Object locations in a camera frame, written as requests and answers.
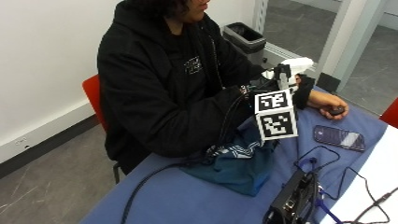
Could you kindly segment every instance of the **black trash can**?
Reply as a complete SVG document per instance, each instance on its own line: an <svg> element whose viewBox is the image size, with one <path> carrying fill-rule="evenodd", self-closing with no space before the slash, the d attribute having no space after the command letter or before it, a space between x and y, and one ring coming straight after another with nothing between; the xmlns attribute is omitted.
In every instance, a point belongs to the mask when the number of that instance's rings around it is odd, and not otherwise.
<svg viewBox="0 0 398 224"><path fill-rule="evenodd" d="M264 47L266 39L256 30L242 22L236 22L224 27L224 38L233 43L237 50L254 64L264 63Z"/></svg>

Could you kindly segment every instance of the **blue tablecloth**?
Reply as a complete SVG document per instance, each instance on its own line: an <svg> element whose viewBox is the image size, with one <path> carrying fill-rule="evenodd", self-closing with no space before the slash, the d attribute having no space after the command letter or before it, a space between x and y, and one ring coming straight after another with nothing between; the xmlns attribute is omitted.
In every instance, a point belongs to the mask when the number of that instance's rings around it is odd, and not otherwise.
<svg viewBox="0 0 398 224"><path fill-rule="evenodd" d="M326 192L336 195L345 168L348 166L356 170L361 168L388 128L386 123L353 106L348 117L342 120L325 119L313 108L298 111L300 136L281 140L274 150L272 176L256 197L241 195L222 186L192 177L179 168L171 168L155 175L143 186L132 204L127 223L261 223L269 205L296 171L294 161L321 145L313 141L314 125L358 132L364 134L366 140L368 148L364 153L328 146L338 152L341 159L321 170L320 183ZM336 155L328 150L317 149L309 157L317 157L317 164L322 165L333 160ZM81 223L121 223L124 206L139 182L155 170L179 160L152 154L107 194ZM348 188L353 178L353 175L348 175L344 189ZM326 200L325 203L332 206L334 201ZM324 216L324 211L317 210L316 220L321 220Z"/></svg>

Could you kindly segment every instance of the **dark hair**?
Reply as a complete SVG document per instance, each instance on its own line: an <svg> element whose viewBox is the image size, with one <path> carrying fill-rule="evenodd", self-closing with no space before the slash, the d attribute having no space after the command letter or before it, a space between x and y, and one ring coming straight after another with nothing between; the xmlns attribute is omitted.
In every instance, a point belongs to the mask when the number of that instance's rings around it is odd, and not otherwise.
<svg viewBox="0 0 398 224"><path fill-rule="evenodd" d="M191 0L124 0L131 7L136 7L148 17L173 17L179 6L183 12L189 10L187 2Z"/></svg>

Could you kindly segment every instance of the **cuff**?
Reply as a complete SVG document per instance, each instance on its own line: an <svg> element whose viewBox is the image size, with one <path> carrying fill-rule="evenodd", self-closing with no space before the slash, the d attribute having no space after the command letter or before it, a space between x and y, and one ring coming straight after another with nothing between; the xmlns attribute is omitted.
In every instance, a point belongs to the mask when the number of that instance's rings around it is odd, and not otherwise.
<svg viewBox="0 0 398 224"><path fill-rule="evenodd" d="M301 78L301 82L298 84L298 90L294 94L293 101L296 107L298 109L304 109L308 105L310 92L313 90L314 78L308 77L306 75L300 75L300 78Z"/></svg>

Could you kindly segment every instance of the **person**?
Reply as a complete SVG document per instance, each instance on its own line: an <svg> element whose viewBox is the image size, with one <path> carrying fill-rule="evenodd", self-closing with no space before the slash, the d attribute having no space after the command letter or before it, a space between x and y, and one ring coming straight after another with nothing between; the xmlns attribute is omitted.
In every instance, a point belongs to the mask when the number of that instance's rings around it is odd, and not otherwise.
<svg viewBox="0 0 398 224"><path fill-rule="evenodd" d="M128 174L155 152L187 157L209 148L254 111L241 88L264 68L224 40L205 14L209 0L125 0L99 48L105 149ZM301 78L294 103L342 119L348 104ZM333 117L330 107L345 107ZM228 116L229 125L224 126Z"/></svg>

